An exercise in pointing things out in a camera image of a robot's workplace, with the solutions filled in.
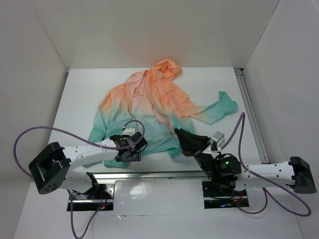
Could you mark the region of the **orange and teal jacket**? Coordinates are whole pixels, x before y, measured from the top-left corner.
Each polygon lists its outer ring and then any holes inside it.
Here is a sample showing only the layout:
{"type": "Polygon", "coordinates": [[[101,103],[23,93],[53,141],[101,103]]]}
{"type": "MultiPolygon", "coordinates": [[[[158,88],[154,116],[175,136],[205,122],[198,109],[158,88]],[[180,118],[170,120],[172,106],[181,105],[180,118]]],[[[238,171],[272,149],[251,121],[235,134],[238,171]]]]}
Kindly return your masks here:
{"type": "Polygon", "coordinates": [[[194,133],[193,119],[212,125],[238,110],[226,92],[219,92],[218,101],[197,106],[173,81],[182,68],[165,59],[151,68],[133,73],[125,83],[111,89],[101,100],[88,140],[93,143],[120,134],[128,121],[130,127],[145,126],[148,142],[142,155],[167,152],[170,158],[181,155],[174,129],[194,133]]]}

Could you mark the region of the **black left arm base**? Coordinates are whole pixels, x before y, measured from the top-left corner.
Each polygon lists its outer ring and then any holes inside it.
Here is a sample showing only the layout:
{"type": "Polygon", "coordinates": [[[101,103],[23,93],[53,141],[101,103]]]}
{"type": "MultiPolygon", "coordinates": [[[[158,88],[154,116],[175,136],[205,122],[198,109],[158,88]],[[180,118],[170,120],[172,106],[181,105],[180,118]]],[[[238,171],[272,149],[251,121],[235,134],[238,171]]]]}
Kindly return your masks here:
{"type": "Polygon", "coordinates": [[[86,212],[112,211],[114,209],[115,182],[107,181],[99,183],[94,179],[85,192],[71,190],[71,199],[73,202],[73,211],[86,212]]]}

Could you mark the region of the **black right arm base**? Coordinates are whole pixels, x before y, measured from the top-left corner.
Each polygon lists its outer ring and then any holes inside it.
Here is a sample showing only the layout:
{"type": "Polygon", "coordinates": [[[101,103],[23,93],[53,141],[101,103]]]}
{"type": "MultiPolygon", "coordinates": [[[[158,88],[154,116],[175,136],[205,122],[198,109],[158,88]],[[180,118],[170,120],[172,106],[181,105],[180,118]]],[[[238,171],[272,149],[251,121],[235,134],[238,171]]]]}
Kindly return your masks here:
{"type": "Polygon", "coordinates": [[[250,207],[246,190],[220,189],[212,182],[202,181],[202,191],[205,209],[237,208],[239,202],[242,207],[250,207]]]}

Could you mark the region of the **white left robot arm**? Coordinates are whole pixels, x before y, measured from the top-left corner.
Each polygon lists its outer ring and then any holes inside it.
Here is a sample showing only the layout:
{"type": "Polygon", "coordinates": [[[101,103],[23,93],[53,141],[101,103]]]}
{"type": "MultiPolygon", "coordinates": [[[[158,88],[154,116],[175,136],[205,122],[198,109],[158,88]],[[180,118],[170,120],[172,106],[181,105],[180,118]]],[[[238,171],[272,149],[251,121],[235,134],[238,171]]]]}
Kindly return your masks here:
{"type": "Polygon", "coordinates": [[[74,147],[62,147],[54,142],[45,147],[28,167],[39,194],[66,189],[92,199],[98,194],[97,179],[93,173],[77,172],[77,168],[105,160],[140,161],[141,152],[147,145],[140,132],[132,136],[113,135],[98,143],[74,147]]]}

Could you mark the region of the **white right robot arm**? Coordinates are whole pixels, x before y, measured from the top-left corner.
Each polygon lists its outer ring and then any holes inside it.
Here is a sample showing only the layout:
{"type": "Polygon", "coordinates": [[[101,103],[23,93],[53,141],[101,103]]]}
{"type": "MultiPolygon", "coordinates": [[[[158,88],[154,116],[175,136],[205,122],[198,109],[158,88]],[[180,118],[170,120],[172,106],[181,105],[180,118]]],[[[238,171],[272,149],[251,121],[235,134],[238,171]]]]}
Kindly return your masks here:
{"type": "Polygon", "coordinates": [[[224,134],[212,137],[175,129],[182,154],[193,157],[206,178],[222,195],[252,188],[284,187],[298,194],[317,192],[309,164],[300,157],[276,164],[242,165],[239,158],[221,153],[224,134]]]}

